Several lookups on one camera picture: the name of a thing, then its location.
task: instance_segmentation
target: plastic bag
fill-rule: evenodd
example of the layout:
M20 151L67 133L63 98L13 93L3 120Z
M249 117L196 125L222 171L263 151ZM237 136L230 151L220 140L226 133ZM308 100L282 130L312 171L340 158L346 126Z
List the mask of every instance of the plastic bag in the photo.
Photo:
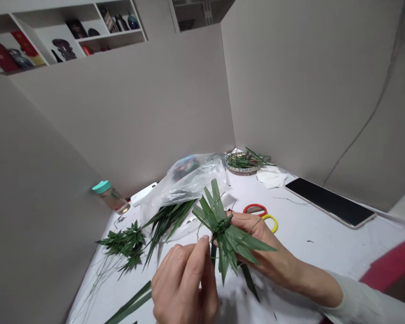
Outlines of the plastic bag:
M204 187L211 191L211 181L214 178L217 179L219 192L226 196L231 191L231 187L229 187L230 180L225 167L225 155L196 154L178 160L158 185L141 201L141 226L148 223L162 206L200 199ZM188 232L195 230L196 222L193 221L192 209L170 241L180 239ZM148 235L150 231L151 226L148 226L144 233Z

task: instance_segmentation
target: smartphone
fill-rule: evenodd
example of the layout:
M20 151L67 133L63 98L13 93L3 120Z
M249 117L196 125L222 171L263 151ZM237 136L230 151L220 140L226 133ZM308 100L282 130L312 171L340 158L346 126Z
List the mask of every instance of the smartphone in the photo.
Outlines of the smartphone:
M353 230L376 216L372 210L302 178L285 188Z

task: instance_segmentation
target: glass jar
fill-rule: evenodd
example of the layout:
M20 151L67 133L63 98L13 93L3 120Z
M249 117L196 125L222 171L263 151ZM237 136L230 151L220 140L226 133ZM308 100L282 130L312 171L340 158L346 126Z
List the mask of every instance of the glass jar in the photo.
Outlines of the glass jar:
M101 181L93 190L117 214L123 215L130 209L129 203L114 189L109 181Z

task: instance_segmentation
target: cable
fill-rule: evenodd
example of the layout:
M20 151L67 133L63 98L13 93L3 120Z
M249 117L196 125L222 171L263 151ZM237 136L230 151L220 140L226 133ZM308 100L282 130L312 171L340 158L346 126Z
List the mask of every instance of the cable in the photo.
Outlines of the cable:
M383 100L383 97L384 97L384 95L386 93L386 90L387 90L387 86L390 83L390 80L392 78L393 68L395 66L397 55L399 53L399 48L400 48L400 45L401 45L401 25L403 23L404 17L405 17L405 1L404 1L403 6L402 6L402 11L401 11L401 14L400 14L400 17L399 17L399 22L398 22L397 28L396 28L395 41L393 43L393 48L391 50L390 64L388 65L386 76L385 76L385 79L384 79L384 83L382 85L382 89L381 89L381 92L379 94L378 101L377 101L377 103L375 105L375 108L372 111L372 113L370 114L370 116L369 116L368 120L366 121L366 123L364 123L363 127L360 129L359 133L355 136L355 138L352 140L350 145L348 145L346 150L342 153L341 157L336 161L334 167L331 169L328 176L325 178L325 180L323 182L323 187L325 186L327 180L330 178L330 176L332 175L334 169L336 169L336 167L338 166L339 162L342 160L344 155L348 152L348 150L351 148L351 146L354 145L354 143L357 141L357 139L359 138L361 133L363 133L363 131L365 130L367 125L370 123L370 121L374 117L375 113L377 112L377 110L379 108L379 105L381 104L381 101Z

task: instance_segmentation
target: sleeve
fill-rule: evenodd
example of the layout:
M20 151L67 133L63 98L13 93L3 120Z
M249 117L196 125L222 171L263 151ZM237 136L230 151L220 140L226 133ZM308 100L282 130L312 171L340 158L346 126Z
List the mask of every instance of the sleeve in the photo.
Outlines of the sleeve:
M334 323L392 324L405 323L405 304L374 290L364 283L328 271L343 292L341 304L335 308L319 306Z

